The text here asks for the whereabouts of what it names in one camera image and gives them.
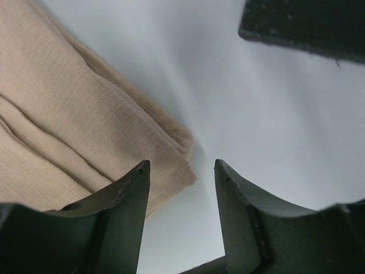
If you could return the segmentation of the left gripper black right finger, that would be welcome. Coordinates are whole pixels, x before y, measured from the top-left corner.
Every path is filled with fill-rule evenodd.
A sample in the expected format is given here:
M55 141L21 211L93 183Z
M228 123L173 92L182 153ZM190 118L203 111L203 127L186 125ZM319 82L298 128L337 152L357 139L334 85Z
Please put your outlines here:
M319 211L285 201L221 159L214 166L225 254L192 273L363 273L364 201Z

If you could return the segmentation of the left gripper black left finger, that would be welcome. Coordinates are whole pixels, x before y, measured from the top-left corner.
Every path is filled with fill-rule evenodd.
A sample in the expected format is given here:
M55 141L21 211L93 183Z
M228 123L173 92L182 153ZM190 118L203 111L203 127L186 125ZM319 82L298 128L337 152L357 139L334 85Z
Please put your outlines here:
M150 186L144 160L59 211L1 204L2 273L135 273Z

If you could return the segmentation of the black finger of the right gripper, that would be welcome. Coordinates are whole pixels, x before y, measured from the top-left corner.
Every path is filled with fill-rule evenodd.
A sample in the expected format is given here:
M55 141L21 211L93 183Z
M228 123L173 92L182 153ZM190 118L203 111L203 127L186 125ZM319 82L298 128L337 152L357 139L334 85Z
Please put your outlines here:
M246 1L241 38L364 64L364 1Z

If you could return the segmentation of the beige cloth napkin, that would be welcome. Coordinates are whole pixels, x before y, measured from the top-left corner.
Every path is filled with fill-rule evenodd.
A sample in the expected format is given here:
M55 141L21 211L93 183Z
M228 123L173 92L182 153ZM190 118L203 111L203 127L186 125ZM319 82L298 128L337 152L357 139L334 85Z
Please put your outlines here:
M147 214L196 181L193 138L34 1L1 2L1 201L60 209L151 163Z

